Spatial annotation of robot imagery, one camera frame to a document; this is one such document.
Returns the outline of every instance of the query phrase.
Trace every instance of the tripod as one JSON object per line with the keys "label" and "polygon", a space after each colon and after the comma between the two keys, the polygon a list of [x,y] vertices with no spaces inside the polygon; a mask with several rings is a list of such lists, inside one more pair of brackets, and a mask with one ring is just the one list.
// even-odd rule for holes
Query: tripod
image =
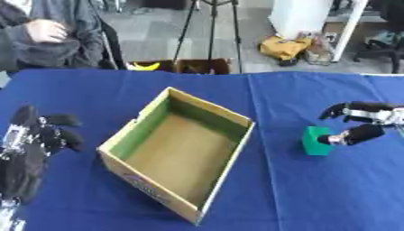
{"label": "tripod", "polygon": [[[242,62],[242,55],[241,55],[241,43],[242,40],[240,38],[240,33],[239,33],[239,26],[238,26],[238,14],[237,14],[237,6],[238,6],[238,0],[226,0],[224,2],[219,2],[218,0],[200,0],[212,7],[212,22],[211,22],[211,30],[210,30],[210,38],[209,38],[209,52],[207,55],[207,61],[209,65],[209,71],[212,69],[212,56],[213,56],[213,47],[214,47],[214,41],[215,41],[215,28],[216,28],[216,18],[217,18],[217,7],[220,5],[226,5],[226,4],[232,4],[233,6],[233,18],[234,18],[234,39],[235,39],[235,44],[237,46],[237,58],[238,58],[238,66],[239,66],[239,71],[240,73],[243,73],[243,62]],[[177,51],[175,53],[174,61],[177,61],[177,58],[179,57],[179,51],[181,50],[182,44],[185,39],[185,35],[187,34],[188,28],[189,28],[189,22],[192,18],[192,14],[197,10],[197,4],[198,0],[192,0],[192,5],[191,8],[189,9],[187,21],[185,22],[185,26],[182,29],[182,33],[179,37],[179,45],[177,47]]]}

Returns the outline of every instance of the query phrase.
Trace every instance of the white cabinet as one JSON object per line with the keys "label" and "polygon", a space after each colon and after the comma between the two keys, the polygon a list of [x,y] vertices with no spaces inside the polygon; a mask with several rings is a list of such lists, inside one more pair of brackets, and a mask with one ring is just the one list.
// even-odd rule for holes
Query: white cabinet
{"label": "white cabinet", "polygon": [[296,39],[299,32],[321,32],[333,0],[274,0],[270,20],[277,33]]}

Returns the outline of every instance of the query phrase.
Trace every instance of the box bottom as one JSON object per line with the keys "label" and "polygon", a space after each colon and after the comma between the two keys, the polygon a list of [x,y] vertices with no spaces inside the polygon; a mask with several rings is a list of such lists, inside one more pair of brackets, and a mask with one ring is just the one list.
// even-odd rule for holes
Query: box bottom
{"label": "box bottom", "polygon": [[125,162],[200,208],[236,145],[196,120],[169,113]]}

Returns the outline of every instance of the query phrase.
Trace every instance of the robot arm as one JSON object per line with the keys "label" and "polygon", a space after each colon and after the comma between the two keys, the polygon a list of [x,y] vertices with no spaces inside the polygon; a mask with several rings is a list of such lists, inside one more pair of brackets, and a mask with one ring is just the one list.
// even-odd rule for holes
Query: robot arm
{"label": "robot arm", "polygon": [[0,231],[23,230],[15,213],[35,196],[48,158],[64,148],[78,152],[83,143],[60,126],[79,125],[73,115],[39,116],[33,106],[14,114],[0,145]]}
{"label": "robot arm", "polygon": [[384,135],[383,128],[404,125],[404,107],[383,103],[351,102],[329,107],[319,117],[321,120],[344,116],[344,122],[367,123],[349,128],[337,135],[323,135],[318,141],[326,144],[354,145]]}

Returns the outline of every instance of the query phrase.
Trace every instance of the yellow bag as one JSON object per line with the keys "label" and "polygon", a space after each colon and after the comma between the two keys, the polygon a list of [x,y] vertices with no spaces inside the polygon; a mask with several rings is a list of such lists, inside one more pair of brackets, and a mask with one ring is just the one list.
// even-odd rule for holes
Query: yellow bag
{"label": "yellow bag", "polygon": [[284,40],[278,36],[271,36],[260,43],[259,49],[262,54],[270,55],[280,60],[291,60],[301,51],[310,46],[311,38],[296,40]]}

